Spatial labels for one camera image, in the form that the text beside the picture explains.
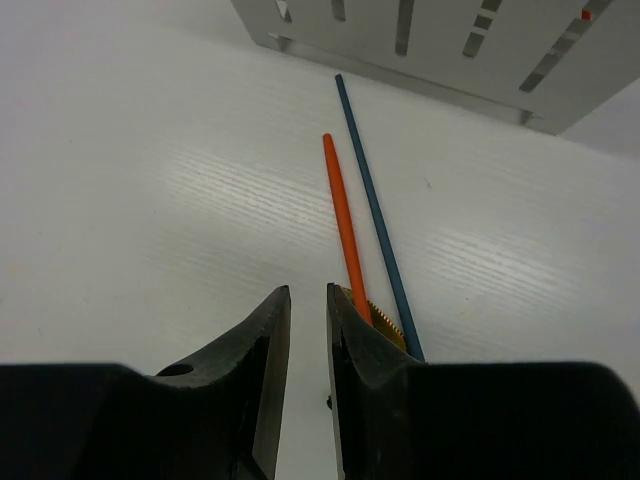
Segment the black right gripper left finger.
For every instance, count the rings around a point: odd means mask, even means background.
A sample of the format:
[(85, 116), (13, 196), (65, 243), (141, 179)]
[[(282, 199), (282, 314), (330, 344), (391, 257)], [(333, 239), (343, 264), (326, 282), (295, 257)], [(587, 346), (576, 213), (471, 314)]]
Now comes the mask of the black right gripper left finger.
[(154, 375), (120, 364), (1, 369), (5, 479), (271, 479), (289, 356), (291, 299)]

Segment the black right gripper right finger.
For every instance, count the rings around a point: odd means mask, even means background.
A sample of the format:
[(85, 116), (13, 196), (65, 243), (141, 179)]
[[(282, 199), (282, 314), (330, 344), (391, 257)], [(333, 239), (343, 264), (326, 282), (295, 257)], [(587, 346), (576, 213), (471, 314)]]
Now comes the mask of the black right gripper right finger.
[(427, 364), (327, 288), (343, 479), (635, 479), (639, 407), (592, 362)]

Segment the dark blue chopstick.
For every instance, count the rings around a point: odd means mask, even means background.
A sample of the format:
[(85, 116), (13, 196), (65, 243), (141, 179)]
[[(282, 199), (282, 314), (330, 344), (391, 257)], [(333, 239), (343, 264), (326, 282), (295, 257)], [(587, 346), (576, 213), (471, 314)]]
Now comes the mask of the dark blue chopstick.
[(386, 267), (387, 276), (396, 304), (396, 309), (403, 328), (406, 339), (408, 353), (420, 362), (425, 362), (424, 352), (418, 336), (415, 321), (411, 312), (410, 304), (401, 273), (396, 261), (392, 242), (388, 233), (384, 215), (382, 213), (375, 185), (371, 176), (369, 164), (366, 158), (363, 143), (358, 131), (356, 119), (352, 110), (342, 74), (335, 76), (335, 83), (339, 94), (341, 106), (346, 120), (347, 128), (353, 145), (355, 157), (360, 170), (363, 187), (369, 203), (374, 228), (376, 230), (378, 243)]

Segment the orange chopstick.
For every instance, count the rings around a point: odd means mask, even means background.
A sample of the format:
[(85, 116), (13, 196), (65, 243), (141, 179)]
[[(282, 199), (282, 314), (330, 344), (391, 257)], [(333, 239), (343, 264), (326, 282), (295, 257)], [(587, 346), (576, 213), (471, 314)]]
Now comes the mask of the orange chopstick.
[(322, 136), (322, 141), (335, 218), (355, 307), (360, 316), (369, 325), (372, 325), (373, 322), (367, 301), (357, 241), (340, 162), (332, 136), (329, 133), (325, 133)]

